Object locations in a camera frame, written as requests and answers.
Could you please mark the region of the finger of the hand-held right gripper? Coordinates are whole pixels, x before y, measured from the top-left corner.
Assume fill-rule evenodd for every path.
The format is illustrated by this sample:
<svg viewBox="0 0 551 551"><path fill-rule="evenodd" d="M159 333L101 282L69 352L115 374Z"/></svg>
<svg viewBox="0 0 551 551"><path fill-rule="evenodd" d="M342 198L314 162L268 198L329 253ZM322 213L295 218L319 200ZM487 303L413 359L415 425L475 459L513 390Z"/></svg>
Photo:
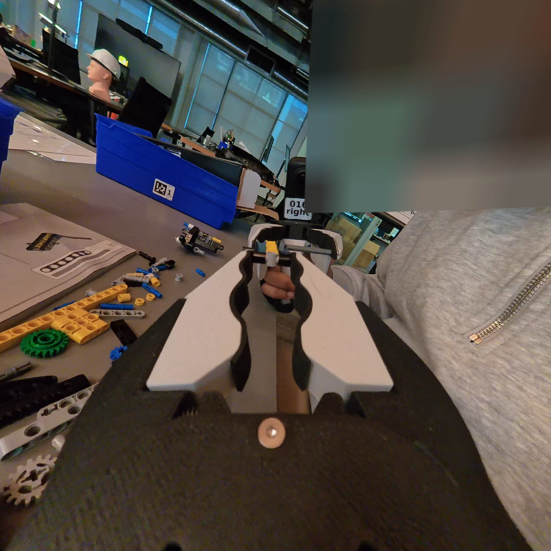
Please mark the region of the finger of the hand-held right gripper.
<svg viewBox="0 0 551 551"><path fill-rule="evenodd" d="M256 241L264 242L267 240L279 241L281 240L281 224L256 224L251 228L248 240L248 261L252 264L252 245Z"/></svg>
<svg viewBox="0 0 551 551"><path fill-rule="evenodd" d="M302 230L302 237L309 246L332 250L332 256L307 253L312 260L330 258L332 261L336 261L341 258L343 252L341 234L324 228L305 228Z"/></svg>

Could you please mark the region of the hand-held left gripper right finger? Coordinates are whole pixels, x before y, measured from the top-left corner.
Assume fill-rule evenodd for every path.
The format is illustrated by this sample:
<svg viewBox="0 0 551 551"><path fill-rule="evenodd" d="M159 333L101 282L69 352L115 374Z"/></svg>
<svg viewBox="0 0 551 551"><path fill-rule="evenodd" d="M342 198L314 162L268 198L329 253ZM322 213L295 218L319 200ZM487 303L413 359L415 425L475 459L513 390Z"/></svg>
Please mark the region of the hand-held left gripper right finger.
<svg viewBox="0 0 551 551"><path fill-rule="evenodd" d="M347 402L353 392L388 392L392 378L351 295L304 256L292 254L290 276L300 320L293 377L311 409L323 395Z"/></svg>

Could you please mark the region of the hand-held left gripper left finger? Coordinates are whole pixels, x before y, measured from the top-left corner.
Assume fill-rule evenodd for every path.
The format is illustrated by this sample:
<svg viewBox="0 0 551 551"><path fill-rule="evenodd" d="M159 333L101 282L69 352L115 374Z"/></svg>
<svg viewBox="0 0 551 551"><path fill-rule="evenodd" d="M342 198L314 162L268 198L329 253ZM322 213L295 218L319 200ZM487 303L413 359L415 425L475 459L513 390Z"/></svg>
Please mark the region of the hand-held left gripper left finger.
<svg viewBox="0 0 551 551"><path fill-rule="evenodd" d="M149 391L218 391L230 406L253 406L252 252L239 252L184 300L147 379Z"/></svg>

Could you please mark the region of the black yellow lego assembly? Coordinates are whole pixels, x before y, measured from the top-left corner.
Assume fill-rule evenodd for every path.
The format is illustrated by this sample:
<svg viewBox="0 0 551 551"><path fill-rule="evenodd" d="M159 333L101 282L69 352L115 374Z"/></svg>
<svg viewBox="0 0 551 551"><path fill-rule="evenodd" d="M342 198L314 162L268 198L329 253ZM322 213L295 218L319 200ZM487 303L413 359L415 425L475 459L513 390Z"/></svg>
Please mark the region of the black yellow lego assembly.
<svg viewBox="0 0 551 551"><path fill-rule="evenodd" d="M252 262L256 265L264 267L291 267L292 252L287 249L280 250L277 241L256 241L252 245L252 250Z"/></svg>

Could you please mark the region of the person's right forearm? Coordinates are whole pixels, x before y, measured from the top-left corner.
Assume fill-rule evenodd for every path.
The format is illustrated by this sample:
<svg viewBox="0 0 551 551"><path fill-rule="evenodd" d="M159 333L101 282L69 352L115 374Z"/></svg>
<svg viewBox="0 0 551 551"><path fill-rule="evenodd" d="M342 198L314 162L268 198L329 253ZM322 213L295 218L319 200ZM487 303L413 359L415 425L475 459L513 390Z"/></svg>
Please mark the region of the person's right forearm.
<svg viewBox="0 0 551 551"><path fill-rule="evenodd" d="M393 317L394 311L385 294L384 275L366 274L350 266L333 265L331 277L355 301L369 306L382 320Z"/></svg>

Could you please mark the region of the long black lego beam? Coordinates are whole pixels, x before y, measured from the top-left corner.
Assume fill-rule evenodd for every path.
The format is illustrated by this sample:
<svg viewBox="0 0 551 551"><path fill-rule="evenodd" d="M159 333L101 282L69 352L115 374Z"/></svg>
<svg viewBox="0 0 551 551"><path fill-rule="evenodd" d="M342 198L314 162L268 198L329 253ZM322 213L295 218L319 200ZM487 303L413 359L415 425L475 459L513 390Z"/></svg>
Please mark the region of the long black lego beam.
<svg viewBox="0 0 551 551"><path fill-rule="evenodd" d="M110 323L110 328L123 347L129 347L137 340L134 331L128 326L124 319L112 321Z"/></svg>

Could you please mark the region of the pile of small lego pins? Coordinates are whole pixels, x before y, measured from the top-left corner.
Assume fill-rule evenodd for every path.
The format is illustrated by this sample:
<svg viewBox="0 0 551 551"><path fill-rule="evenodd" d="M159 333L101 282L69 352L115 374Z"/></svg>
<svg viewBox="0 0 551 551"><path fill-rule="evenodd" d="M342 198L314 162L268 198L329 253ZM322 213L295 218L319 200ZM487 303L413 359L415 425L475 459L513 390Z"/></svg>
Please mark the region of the pile of small lego pins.
<svg viewBox="0 0 551 551"><path fill-rule="evenodd" d="M136 272L124 274L112 287L102 292L88 293L86 300L79 304L86 304L89 309L98 307L125 311L141 307L148 301L160 300L163 298L158 290L162 283L160 275L171 271L175 265L175 260L163 257L153 262L147 270L139 268Z"/></svg>

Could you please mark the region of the yellow lego angled block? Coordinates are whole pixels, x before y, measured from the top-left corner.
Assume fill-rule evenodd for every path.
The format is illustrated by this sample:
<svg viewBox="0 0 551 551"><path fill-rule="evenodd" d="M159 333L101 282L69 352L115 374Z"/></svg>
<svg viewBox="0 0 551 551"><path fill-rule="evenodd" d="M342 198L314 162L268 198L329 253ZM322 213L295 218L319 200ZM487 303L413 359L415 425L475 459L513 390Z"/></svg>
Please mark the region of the yellow lego angled block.
<svg viewBox="0 0 551 551"><path fill-rule="evenodd" d="M77 309L56 317L51 323L51 328L65 333L78 344L86 344L105 332L109 324L94 313Z"/></svg>

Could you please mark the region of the green lego gear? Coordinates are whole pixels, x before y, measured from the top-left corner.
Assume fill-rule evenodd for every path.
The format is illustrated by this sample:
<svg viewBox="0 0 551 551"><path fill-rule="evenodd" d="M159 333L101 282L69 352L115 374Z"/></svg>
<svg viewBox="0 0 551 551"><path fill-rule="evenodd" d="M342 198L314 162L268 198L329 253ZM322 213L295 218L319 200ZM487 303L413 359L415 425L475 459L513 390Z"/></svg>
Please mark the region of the green lego gear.
<svg viewBox="0 0 551 551"><path fill-rule="evenodd" d="M29 357L48 359L63 353L69 340L66 333L48 328L27 335L19 346Z"/></svg>

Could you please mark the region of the lego instruction booklet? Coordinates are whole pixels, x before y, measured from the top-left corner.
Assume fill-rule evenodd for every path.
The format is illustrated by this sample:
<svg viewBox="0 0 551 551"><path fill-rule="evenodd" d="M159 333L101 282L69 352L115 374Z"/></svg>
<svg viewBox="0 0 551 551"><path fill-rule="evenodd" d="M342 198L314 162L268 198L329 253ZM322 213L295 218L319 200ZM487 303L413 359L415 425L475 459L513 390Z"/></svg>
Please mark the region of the lego instruction booklet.
<svg viewBox="0 0 551 551"><path fill-rule="evenodd" d="M1 326L135 255L28 203L1 205Z"/></svg>

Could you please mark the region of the black curved lego panel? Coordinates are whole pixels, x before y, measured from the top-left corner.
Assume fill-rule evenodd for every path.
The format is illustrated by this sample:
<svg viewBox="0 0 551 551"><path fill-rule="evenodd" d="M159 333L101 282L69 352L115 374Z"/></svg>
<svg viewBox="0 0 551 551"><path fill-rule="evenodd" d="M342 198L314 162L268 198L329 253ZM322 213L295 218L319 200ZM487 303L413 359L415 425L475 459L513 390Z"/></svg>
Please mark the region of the black curved lego panel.
<svg viewBox="0 0 551 551"><path fill-rule="evenodd" d="M57 381L56 376L44 376L9 383L7 388L1 390L1 429L90 385L91 382L83 374L61 382Z"/></svg>

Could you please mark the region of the long yellow lego beam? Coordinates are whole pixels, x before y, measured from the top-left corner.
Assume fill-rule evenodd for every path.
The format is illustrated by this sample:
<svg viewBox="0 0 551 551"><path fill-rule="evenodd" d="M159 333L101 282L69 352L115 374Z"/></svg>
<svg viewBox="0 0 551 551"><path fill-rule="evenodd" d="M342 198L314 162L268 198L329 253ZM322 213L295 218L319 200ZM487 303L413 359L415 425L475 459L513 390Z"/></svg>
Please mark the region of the long yellow lego beam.
<svg viewBox="0 0 551 551"><path fill-rule="evenodd" d="M125 284L113 286L100 293L96 293L90 297L76 301L66 307L59 308L58 310L39 316L38 318L1 332L1 352L18 345L25 336L31 334L32 332L50 328L53 321L60 317L64 317L65 315L75 311L90 311L99 307L102 303L116 299L118 295L126 293L127 288L128 286Z"/></svg>

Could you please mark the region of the long white lego beam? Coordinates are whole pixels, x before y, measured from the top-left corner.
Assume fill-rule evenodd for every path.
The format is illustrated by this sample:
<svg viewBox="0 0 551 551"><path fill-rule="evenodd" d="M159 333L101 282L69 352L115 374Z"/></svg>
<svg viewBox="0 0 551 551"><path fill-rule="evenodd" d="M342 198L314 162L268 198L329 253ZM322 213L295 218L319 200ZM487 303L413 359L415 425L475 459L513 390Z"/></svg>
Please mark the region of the long white lego beam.
<svg viewBox="0 0 551 551"><path fill-rule="evenodd" d="M97 387L97 383L40 409L27 423L1 438L1 461L52 438L73 423Z"/></svg>

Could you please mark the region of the dark grey lego axle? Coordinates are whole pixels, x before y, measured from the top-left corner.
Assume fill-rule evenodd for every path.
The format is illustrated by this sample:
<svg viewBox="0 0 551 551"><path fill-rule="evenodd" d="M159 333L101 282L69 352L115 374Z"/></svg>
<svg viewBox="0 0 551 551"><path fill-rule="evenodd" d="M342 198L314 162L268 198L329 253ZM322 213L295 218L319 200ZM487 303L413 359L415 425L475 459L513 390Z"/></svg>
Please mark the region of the dark grey lego axle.
<svg viewBox="0 0 551 551"><path fill-rule="evenodd" d="M1 383L10 381L16 377L19 377L27 372L29 372L32 369L32 363L27 362L23 365L15 366L12 368L6 368L5 370L1 371L0 379Z"/></svg>

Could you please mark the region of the white lego gear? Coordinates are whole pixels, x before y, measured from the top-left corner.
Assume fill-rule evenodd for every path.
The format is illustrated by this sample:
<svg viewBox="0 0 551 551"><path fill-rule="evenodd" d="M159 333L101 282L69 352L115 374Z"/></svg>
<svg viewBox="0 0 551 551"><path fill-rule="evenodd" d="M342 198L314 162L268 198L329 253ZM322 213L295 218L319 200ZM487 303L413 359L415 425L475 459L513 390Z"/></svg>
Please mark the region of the white lego gear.
<svg viewBox="0 0 551 551"><path fill-rule="evenodd" d="M19 465L16 471L8 476L1 489L1 498L14 506L29 506L35 503L47 486L56 461L56 457L39 455Z"/></svg>

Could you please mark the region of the person's right hand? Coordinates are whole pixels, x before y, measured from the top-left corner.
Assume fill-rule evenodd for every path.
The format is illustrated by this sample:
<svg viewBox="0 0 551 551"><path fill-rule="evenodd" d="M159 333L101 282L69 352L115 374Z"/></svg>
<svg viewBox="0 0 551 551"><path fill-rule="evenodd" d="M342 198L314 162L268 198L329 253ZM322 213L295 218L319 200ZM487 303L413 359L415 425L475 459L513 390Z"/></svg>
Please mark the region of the person's right hand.
<svg viewBox="0 0 551 551"><path fill-rule="evenodd" d="M294 299L295 286L281 266L268 267L262 281L261 292L267 298L282 301Z"/></svg>

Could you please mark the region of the blue plastic bin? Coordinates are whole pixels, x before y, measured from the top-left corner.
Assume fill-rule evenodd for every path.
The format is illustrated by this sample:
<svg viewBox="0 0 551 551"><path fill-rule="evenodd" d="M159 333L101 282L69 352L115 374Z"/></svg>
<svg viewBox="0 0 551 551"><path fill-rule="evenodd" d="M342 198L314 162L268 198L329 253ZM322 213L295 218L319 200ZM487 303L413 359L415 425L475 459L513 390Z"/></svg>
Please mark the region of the blue plastic bin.
<svg viewBox="0 0 551 551"><path fill-rule="evenodd" d="M212 228L233 221L237 187L168 152L147 130L95 117L98 174Z"/></svg>
<svg viewBox="0 0 551 551"><path fill-rule="evenodd" d="M14 131L15 119L22 112L20 107L1 98L1 158L0 167L8 157L10 138Z"/></svg>

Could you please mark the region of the person's grey hoodie torso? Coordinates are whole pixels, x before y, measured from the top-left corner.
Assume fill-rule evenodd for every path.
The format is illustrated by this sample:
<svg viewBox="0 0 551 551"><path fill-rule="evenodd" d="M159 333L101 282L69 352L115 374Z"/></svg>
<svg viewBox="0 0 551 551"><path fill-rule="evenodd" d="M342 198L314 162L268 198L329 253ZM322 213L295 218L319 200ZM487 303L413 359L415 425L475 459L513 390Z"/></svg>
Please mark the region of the person's grey hoodie torso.
<svg viewBox="0 0 551 551"><path fill-rule="evenodd" d="M417 212L376 275L356 298L393 315L515 524L550 550L550 207Z"/></svg>

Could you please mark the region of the black office chair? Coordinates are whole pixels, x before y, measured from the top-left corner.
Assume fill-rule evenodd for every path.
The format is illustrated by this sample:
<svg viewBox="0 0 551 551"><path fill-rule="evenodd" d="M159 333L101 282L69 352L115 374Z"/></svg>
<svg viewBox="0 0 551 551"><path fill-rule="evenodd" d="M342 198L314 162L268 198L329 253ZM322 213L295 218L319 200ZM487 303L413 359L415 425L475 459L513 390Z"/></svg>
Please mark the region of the black office chair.
<svg viewBox="0 0 551 551"><path fill-rule="evenodd" d="M140 77L117 120L144 129L156 139L171 104L171 98L158 91L144 77Z"/></svg>

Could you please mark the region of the large black display screen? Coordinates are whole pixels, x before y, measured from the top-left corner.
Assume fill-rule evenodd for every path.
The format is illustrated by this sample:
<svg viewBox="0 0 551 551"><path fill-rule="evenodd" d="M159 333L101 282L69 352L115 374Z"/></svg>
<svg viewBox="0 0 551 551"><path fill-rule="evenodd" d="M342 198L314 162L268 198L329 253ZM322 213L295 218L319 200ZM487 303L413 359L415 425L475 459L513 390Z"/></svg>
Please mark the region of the large black display screen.
<svg viewBox="0 0 551 551"><path fill-rule="evenodd" d="M95 48L106 49L118 60L125 91L133 92L138 79L144 77L158 91L172 96L180 61L144 44L103 14L98 19Z"/></svg>

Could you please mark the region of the black video bar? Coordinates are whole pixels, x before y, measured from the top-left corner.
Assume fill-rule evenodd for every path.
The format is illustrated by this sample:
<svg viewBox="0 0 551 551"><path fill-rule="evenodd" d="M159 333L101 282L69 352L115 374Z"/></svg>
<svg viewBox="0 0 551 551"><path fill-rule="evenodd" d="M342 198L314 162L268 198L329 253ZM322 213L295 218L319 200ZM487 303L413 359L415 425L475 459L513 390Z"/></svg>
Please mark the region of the black video bar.
<svg viewBox="0 0 551 551"><path fill-rule="evenodd" d="M131 34L135 38L139 39L144 44L147 44L156 50L162 51L163 45L159 41L155 40L154 38L149 37L147 34L145 34L143 31L133 27L132 25L126 23L120 18L117 18L116 23L119 27L121 27L124 31Z"/></svg>

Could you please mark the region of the mannequin head white hard hat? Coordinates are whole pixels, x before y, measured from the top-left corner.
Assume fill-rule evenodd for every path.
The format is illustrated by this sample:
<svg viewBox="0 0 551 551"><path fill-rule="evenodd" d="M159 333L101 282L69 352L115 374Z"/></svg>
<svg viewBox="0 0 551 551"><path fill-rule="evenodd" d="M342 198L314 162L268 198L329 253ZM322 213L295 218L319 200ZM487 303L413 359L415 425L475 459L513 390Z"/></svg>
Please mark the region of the mannequin head white hard hat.
<svg viewBox="0 0 551 551"><path fill-rule="evenodd" d="M106 49L98 49L87 54L90 59L87 67L88 78L92 82L88 91L105 101L112 101L110 88L113 81L120 78L120 64Z"/></svg>

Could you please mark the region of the printed white paper sheet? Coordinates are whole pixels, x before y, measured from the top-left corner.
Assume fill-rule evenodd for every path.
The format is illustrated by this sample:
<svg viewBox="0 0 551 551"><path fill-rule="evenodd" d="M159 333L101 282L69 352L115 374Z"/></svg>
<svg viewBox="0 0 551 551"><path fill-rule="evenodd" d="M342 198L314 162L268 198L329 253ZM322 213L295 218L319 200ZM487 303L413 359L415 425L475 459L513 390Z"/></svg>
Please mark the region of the printed white paper sheet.
<svg viewBox="0 0 551 551"><path fill-rule="evenodd" d="M71 141L65 134L26 114L19 114L14 121L14 130L8 150L25 151L55 162L73 164L96 164L96 153L80 141Z"/></svg>

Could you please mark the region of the black desktop monitor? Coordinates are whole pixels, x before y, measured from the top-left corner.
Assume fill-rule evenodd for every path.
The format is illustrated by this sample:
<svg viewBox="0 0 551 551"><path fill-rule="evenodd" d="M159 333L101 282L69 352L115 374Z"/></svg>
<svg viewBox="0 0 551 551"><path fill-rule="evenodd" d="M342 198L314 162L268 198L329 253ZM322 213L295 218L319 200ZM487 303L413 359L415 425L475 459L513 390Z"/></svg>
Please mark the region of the black desktop monitor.
<svg viewBox="0 0 551 551"><path fill-rule="evenodd" d="M42 30L42 58L45 65L49 63L51 34L47 29ZM66 79L81 85L78 50L72 48L64 41L53 39L53 65L52 69L64 75Z"/></svg>

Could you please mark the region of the black lego frame assembly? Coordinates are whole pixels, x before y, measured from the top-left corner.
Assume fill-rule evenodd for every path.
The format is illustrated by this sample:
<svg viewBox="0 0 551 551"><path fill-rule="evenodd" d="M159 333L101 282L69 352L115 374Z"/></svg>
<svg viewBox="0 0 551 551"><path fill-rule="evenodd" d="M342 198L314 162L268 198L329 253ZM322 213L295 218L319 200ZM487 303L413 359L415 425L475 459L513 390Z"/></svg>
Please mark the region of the black lego frame assembly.
<svg viewBox="0 0 551 551"><path fill-rule="evenodd" d="M201 231L196 225L186 222L183 223L181 234L176 237L176 242L184 249L198 255L204 255L206 251L217 253L224 250L220 239Z"/></svg>

